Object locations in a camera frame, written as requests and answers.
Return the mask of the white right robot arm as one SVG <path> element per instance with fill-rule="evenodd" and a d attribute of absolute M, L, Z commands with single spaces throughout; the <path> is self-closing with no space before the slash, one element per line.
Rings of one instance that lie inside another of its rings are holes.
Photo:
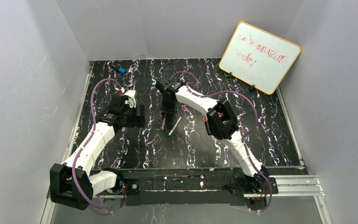
<path fill-rule="evenodd" d="M 238 118 L 229 101 L 218 101 L 212 98 L 213 94 L 203 95 L 188 85 L 170 82 L 166 78 L 159 79 L 156 87 L 163 95 L 164 113 L 173 113 L 176 104 L 182 103 L 205 116 L 207 134 L 227 145 L 246 177 L 246 183 L 233 186 L 234 189 L 244 189 L 255 193 L 267 189 L 269 193 L 273 192 L 267 169 L 243 142 L 244 135 L 239 131 Z"/>

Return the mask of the white green-tipped pen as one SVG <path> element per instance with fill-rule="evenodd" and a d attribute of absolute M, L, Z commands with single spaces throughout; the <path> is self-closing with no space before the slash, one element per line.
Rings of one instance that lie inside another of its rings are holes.
<path fill-rule="evenodd" d="M 168 133 L 168 137 L 171 137 L 174 130 L 176 129 L 176 127 L 178 126 L 179 122 L 181 121 L 182 117 L 179 117 L 178 120 L 176 121 L 176 123 L 174 124 L 174 126 L 172 127 L 172 129 L 170 130 L 170 132 Z"/>

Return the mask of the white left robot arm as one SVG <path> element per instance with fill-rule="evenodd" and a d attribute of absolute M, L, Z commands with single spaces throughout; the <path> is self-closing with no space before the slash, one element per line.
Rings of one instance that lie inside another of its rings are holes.
<path fill-rule="evenodd" d="M 124 194 L 123 173 L 113 168 L 92 171 L 96 159 L 122 128 L 143 128 L 145 106 L 137 104 L 135 90 L 114 94 L 105 111 L 94 116 L 94 124 L 80 147 L 61 164 L 50 169 L 50 200 L 78 210 L 90 206 L 92 198 L 108 191 Z"/>

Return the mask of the pink translucent pen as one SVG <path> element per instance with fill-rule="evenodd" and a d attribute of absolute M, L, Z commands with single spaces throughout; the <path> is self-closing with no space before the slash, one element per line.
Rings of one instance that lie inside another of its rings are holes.
<path fill-rule="evenodd" d="M 165 128 L 165 124 L 166 124 L 166 117 L 167 117 L 167 114 L 165 114 L 165 115 L 163 116 L 161 130 L 164 130 L 164 128 Z"/>

